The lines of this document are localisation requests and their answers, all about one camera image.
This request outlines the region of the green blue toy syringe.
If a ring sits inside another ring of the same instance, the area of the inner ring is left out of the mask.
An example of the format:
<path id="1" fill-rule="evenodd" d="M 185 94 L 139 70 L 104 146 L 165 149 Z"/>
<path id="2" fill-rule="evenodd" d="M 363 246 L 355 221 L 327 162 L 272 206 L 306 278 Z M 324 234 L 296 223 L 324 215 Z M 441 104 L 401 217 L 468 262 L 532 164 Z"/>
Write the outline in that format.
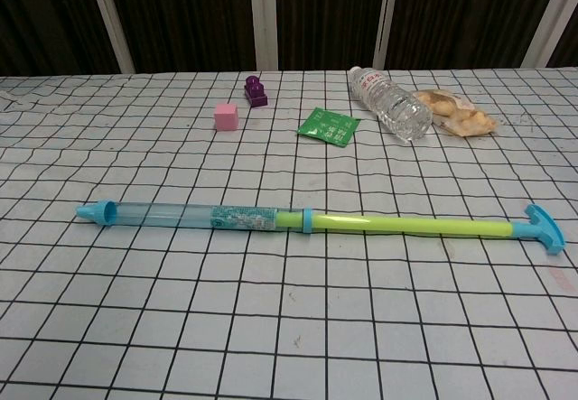
<path id="1" fill-rule="evenodd" d="M 102 200 L 76 208 L 76 216 L 100 226 L 202 228 L 224 230 L 280 231 L 304 234 L 316 230 L 378 233 L 415 233 L 467 237 L 534 239 L 548 254 L 564 250 L 562 230 L 540 206 L 526 207 L 526 222 L 393 218 L 345 214 L 321 214 L 313 209 L 281 209 L 227 205 L 117 202 Z"/>

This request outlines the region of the white partition frame post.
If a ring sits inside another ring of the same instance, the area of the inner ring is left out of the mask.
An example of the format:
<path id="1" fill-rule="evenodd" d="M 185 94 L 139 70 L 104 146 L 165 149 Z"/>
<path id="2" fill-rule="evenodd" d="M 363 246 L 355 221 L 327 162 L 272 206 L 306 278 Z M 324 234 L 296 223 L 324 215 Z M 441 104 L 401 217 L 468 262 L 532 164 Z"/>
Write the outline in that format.
<path id="1" fill-rule="evenodd" d="M 96 0 L 120 72 L 134 74 L 135 65 L 118 15 L 115 0 Z"/>
<path id="2" fill-rule="evenodd" d="M 388 47 L 391 42 L 391 33 L 396 12 L 396 0 L 382 0 L 380 12 L 380 26 L 376 38 L 374 62 L 380 69 L 387 65 Z"/>
<path id="3" fill-rule="evenodd" d="M 251 0 L 256 69 L 278 70 L 276 0 Z"/>
<path id="4" fill-rule="evenodd" d="M 545 68 L 578 6 L 578 0 L 549 0 L 520 67 Z"/>

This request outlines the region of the white black-checked tablecloth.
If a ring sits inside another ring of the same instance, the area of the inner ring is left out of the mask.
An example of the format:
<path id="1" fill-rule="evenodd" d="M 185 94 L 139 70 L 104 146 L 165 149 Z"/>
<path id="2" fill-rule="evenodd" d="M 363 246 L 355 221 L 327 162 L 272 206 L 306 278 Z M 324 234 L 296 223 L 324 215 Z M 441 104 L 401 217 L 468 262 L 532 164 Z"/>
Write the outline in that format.
<path id="1" fill-rule="evenodd" d="M 578 400 L 578 68 L 395 70 L 498 130 L 405 144 L 346 74 L 0 76 L 0 400 Z M 218 104 L 238 129 L 217 131 Z M 297 129 L 316 107 L 345 147 Z M 98 200 L 523 221 L 536 241 L 100 228 Z"/>

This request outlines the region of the clear plastic water bottle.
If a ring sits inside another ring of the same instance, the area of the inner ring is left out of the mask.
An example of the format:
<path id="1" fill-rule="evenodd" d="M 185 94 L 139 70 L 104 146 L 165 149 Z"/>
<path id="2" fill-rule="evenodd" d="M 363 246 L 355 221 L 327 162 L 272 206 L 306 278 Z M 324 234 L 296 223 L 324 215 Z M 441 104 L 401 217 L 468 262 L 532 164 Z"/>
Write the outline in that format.
<path id="1" fill-rule="evenodd" d="M 414 141 L 432 125 L 432 110 L 383 71 L 355 66 L 347 76 L 352 96 L 398 138 Z"/>

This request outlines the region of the green sachet packet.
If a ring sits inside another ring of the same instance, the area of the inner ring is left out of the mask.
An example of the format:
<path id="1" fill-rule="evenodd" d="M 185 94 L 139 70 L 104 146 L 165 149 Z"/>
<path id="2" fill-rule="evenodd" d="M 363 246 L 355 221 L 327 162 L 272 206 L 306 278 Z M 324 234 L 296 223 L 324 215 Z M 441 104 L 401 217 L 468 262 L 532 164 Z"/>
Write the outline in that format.
<path id="1" fill-rule="evenodd" d="M 316 107 L 297 129 L 297 134 L 345 147 L 358 126 L 359 120 L 356 118 Z"/>

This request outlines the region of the purple toy brick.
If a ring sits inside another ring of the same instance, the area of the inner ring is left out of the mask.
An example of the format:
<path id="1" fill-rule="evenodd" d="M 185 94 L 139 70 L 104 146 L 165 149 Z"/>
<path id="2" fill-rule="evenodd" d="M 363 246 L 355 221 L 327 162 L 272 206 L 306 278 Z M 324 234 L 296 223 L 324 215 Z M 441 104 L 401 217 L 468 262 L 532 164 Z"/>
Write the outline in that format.
<path id="1" fill-rule="evenodd" d="M 258 76 L 251 75 L 245 80 L 245 96 L 251 107 L 266 106 L 268 99 L 263 83 Z"/>

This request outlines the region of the pink cube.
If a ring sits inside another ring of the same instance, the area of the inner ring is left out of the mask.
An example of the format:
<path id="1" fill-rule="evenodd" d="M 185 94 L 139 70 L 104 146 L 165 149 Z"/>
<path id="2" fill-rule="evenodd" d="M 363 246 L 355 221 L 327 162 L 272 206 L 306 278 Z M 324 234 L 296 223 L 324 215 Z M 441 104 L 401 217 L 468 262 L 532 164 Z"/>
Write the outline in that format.
<path id="1" fill-rule="evenodd" d="M 238 129 L 238 107 L 235 104 L 216 105 L 213 118 L 217 131 L 235 131 Z"/>

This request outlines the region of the clear bag of snacks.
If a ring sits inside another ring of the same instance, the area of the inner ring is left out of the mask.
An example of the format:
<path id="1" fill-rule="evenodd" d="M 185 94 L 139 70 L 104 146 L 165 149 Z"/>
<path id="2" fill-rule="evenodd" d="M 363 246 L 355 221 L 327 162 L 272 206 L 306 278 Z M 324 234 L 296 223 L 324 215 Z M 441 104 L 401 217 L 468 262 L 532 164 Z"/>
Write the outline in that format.
<path id="1" fill-rule="evenodd" d="M 488 135 L 498 123 L 468 99 L 441 89 L 417 90 L 413 95 L 433 112 L 433 123 L 460 137 Z"/>

